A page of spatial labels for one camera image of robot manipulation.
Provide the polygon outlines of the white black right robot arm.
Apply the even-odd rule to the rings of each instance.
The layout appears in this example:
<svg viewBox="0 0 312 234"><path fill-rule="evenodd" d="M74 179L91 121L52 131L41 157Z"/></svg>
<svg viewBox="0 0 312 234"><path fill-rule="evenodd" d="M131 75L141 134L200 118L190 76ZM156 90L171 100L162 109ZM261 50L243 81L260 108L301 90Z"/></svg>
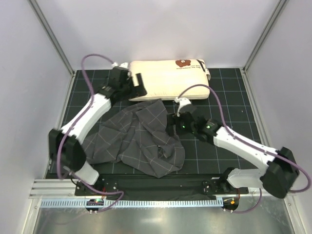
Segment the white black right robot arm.
<svg viewBox="0 0 312 234"><path fill-rule="evenodd" d="M246 138L228 126L199 114L187 104L178 113L167 115L169 136L193 134L202 142L230 151L250 162L254 169L228 168L221 176L220 189L231 193L236 188L260 188L276 198L285 198L299 176L290 149L277 150Z"/></svg>

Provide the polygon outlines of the dark grey checked pillowcase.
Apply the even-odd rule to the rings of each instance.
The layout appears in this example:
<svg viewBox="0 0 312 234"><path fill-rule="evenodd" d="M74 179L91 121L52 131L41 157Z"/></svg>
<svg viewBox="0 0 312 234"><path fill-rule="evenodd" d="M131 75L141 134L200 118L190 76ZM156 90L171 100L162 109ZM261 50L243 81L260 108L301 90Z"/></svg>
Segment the dark grey checked pillowcase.
<svg viewBox="0 0 312 234"><path fill-rule="evenodd" d="M166 133L167 114L160 99L125 107L84 140L87 161L122 162L156 178L181 170L185 149L177 135Z"/></svg>

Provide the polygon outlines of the cream white pillow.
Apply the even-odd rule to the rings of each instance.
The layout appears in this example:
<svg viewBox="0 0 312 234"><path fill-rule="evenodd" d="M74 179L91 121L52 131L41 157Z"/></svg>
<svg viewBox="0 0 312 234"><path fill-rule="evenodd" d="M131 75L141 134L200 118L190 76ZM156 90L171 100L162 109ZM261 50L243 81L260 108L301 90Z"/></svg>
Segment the cream white pillow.
<svg viewBox="0 0 312 234"><path fill-rule="evenodd" d="M147 92L131 101L174 100L188 87L208 85L211 79L202 59L132 61L129 70L133 75L141 74Z"/></svg>

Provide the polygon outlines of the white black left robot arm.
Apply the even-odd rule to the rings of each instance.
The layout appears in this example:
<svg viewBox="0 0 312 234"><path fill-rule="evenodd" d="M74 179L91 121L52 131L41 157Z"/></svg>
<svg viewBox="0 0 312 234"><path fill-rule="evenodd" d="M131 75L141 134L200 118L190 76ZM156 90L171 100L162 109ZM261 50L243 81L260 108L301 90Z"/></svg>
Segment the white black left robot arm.
<svg viewBox="0 0 312 234"><path fill-rule="evenodd" d="M89 101L71 121L49 132L48 142L50 158L56 163L59 179L63 178L61 170L65 169L84 181L88 192L98 195L103 190L103 183L98 180L99 173L87 161L82 144L96 122L115 103L145 96L147 91L142 74L117 66L110 71L107 83L90 93Z"/></svg>

